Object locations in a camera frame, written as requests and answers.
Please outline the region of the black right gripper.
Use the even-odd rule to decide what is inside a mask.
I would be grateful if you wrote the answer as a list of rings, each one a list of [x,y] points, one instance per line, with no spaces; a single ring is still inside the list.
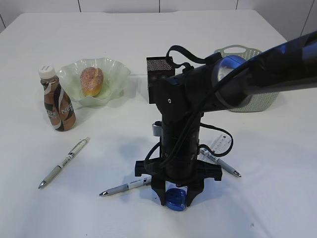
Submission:
[[[166,118],[160,121],[159,142],[150,150],[142,161],[136,161],[136,177],[151,175],[152,181],[168,181],[187,187],[186,206],[190,207],[197,195],[203,192],[206,178],[221,181],[222,170],[219,165],[212,165],[197,159],[199,153],[199,132],[201,117],[197,116],[188,126],[189,117],[172,122]],[[151,185],[159,197],[162,206],[166,205],[165,184]]]

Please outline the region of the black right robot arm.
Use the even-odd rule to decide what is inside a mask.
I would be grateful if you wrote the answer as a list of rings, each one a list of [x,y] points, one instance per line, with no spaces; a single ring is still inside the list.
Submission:
[[[159,156],[147,155],[135,164],[135,176],[152,177],[151,188],[167,204],[165,184],[187,187],[185,205],[203,192],[204,180],[220,181],[219,165],[198,160],[201,119],[205,112],[242,108],[257,94],[315,88],[317,85],[317,34],[312,32],[271,48],[249,60],[214,53],[198,58],[174,45],[187,61],[177,64],[166,56],[168,70],[148,68],[149,102],[162,119],[154,123]]]

